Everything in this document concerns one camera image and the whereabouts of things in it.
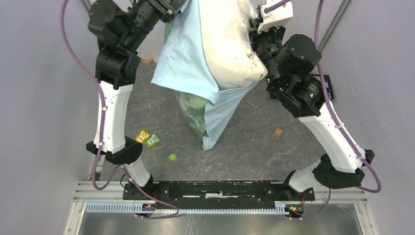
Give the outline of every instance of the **gray wall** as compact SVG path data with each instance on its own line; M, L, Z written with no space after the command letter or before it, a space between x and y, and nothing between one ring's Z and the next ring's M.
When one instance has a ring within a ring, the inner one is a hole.
M62 1L0 3L0 234L63 233L78 180L88 175L98 96L66 51ZM88 17L70 0L67 34L94 69Z
M323 53L334 106L371 148L383 191L369 194L377 234L413 234L415 2L355 0ZM375 187L370 173L365 185Z

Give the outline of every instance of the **gray floor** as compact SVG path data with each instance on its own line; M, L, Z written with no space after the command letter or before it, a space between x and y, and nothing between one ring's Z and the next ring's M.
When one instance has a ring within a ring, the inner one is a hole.
M314 213L321 206L307 206ZM361 235L353 205L330 205L318 217L290 221L283 215L188 214L141 220L132 214L86 213L80 235Z
M203 151L174 92L150 83L155 67L139 66L125 125L131 138L142 129L161 137L159 147L144 147L141 156L155 180L284 179L324 154L311 132L279 101L269 99L264 81L241 101L215 147ZM273 134L277 127L283 130L279 138ZM178 161L168 159L171 153ZM108 179L112 168L104 164L101 180ZM113 180L122 175L120 169Z

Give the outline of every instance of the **green patterned pillowcase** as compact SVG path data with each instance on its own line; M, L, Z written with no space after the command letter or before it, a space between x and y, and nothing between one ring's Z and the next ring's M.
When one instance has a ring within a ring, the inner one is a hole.
M172 28L173 23L166 23L164 28L164 42L167 41ZM175 91L175 93L184 118L201 140L207 134L205 108L208 100L186 92Z

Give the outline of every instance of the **wooden block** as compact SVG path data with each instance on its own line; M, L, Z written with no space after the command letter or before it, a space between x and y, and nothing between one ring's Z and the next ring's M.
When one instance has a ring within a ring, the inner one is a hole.
M282 135L282 130L281 130L281 129L279 129L279 128L275 129L275 131L274 131L274 135L275 135L276 137L280 137L280 136Z
M152 64L152 63L154 63L154 60L153 59L146 60L146 59L142 58L141 63L143 63L143 64Z

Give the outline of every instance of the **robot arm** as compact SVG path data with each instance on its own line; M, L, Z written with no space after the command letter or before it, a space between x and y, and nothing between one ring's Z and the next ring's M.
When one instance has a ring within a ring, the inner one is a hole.
M251 21L250 40L253 49L268 69L271 99L282 105L310 129L326 151L313 165L293 171L286 183L296 192L318 185L328 188L359 186L364 177L362 161L336 126L324 101L322 85L310 72L322 55L305 35L293 35L283 45L283 27L292 17L291 3L265 13L275 4L270 0L258 6L258 18ZM352 139L362 156L371 163L374 153L363 150Z
M142 144L124 136L127 103L136 79L140 58L137 48L158 21L171 22L185 0L133 1L128 12L112 0L98 0L90 9L88 28L98 38L95 77L106 100L102 152L107 161L124 164L130 175L144 186L151 178L140 158ZM98 125L87 150L96 154L100 143Z

